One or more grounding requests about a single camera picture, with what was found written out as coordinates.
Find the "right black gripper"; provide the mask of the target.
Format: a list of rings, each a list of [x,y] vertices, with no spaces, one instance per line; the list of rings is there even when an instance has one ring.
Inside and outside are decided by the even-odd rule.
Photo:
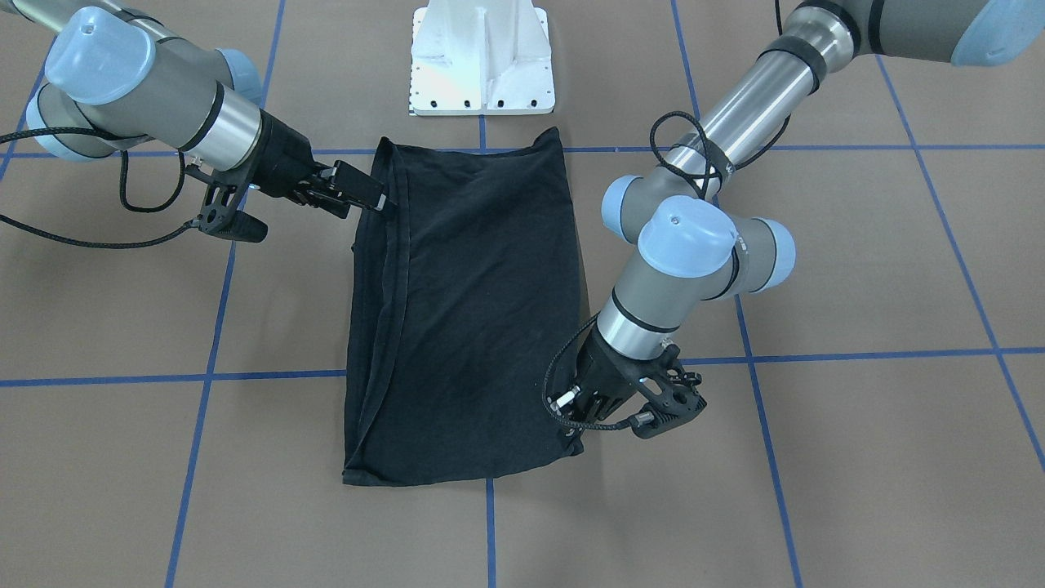
[[[314,160],[309,139],[265,110],[260,112],[260,121],[259,138],[247,157],[247,182],[262,194],[310,205],[341,219],[354,207],[377,215],[396,215],[396,203],[385,194],[385,184],[376,178],[340,160],[321,171],[323,165]]]

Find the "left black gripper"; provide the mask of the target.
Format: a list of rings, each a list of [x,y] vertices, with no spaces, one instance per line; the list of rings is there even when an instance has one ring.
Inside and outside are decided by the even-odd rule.
[[[577,357],[574,386],[559,397],[549,397],[549,414],[559,418],[559,432],[568,442],[587,431],[613,431],[604,421],[637,394],[638,377],[651,359],[632,359],[617,353],[596,327],[587,332]]]

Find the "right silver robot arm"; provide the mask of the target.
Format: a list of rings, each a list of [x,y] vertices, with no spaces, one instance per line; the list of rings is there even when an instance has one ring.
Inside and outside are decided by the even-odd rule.
[[[230,219],[247,189],[338,217],[352,206],[394,208],[366,172],[314,160],[309,139],[262,108],[264,85],[239,50],[199,48],[117,1],[4,1],[2,10],[56,36],[30,122],[100,134],[97,148],[59,144],[56,155],[99,158],[149,140],[171,146],[211,167],[201,180],[233,199],[207,205],[207,222]]]

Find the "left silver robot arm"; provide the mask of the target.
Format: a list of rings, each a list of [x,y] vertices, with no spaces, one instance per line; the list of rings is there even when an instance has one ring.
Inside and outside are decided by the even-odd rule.
[[[1030,458],[1042,431],[1043,40],[993,68],[862,56],[798,105],[716,198],[786,225],[786,283],[687,320],[706,376],[744,368],[760,429],[876,452]]]

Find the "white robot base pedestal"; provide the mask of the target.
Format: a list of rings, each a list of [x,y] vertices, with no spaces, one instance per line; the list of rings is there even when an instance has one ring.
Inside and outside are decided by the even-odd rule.
[[[411,23],[411,115],[554,111],[549,17],[533,2],[429,1],[414,11]]]

